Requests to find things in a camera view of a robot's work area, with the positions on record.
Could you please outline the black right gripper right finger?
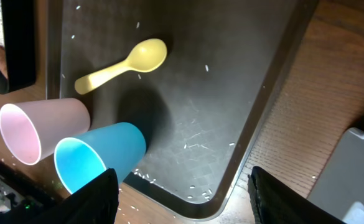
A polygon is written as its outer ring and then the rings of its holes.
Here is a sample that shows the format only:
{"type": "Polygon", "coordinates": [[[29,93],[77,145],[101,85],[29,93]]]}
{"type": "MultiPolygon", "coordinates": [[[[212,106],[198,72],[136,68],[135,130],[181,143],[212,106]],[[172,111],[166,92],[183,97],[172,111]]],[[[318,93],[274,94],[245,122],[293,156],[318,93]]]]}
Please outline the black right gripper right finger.
{"type": "Polygon", "coordinates": [[[259,166],[248,176],[248,193],[256,223],[344,224],[259,166]]]}

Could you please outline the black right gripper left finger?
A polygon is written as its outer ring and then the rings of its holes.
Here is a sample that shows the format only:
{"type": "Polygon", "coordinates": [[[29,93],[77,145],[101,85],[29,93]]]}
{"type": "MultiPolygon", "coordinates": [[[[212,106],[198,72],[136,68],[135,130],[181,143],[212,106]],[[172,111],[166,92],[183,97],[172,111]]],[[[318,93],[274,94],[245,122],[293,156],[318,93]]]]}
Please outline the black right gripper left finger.
{"type": "Polygon", "coordinates": [[[118,179],[107,169],[58,205],[28,221],[32,224],[113,224],[119,205],[118,179]]]}

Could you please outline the blue cup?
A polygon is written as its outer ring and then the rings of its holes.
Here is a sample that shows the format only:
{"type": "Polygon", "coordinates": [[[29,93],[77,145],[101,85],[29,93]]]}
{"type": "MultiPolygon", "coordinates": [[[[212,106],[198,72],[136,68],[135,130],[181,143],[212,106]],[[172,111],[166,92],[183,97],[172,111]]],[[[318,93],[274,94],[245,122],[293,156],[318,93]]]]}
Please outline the blue cup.
{"type": "Polygon", "coordinates": [[[54,151],[57,175],[74,194],[107,169],[121,184],[146,153],[142,132],[131,123],[116,123],[58,142],[54,151]]]}

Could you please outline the pink cup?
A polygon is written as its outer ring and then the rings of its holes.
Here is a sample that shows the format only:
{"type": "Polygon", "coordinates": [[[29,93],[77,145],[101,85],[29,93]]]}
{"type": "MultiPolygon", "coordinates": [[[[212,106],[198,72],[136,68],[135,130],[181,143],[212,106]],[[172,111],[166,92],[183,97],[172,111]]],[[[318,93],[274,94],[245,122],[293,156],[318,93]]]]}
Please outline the pink cup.
{"type": "Polygon", "coordinates": [[[75,98],[7,103],[0,109],[2,138],[12,155],[28,166],[53,154],[63,138],[89,127],[89,112],[75,98]]]}

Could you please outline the yellow plastic spoon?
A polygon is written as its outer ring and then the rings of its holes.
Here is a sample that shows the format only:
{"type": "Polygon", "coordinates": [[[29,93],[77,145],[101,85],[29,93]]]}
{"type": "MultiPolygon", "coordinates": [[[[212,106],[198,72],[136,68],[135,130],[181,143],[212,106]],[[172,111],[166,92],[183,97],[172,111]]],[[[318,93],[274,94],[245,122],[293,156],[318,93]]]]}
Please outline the yellow plastic spoon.
{"type": "Polygon", "coordinates": [[[167,46],[163,40],[144,40],[138,43],[123,61],[77,79],[74,84],[75,90],[84,95],[124,72],[152,72],[164,63],[166,57],[167,46]]]}

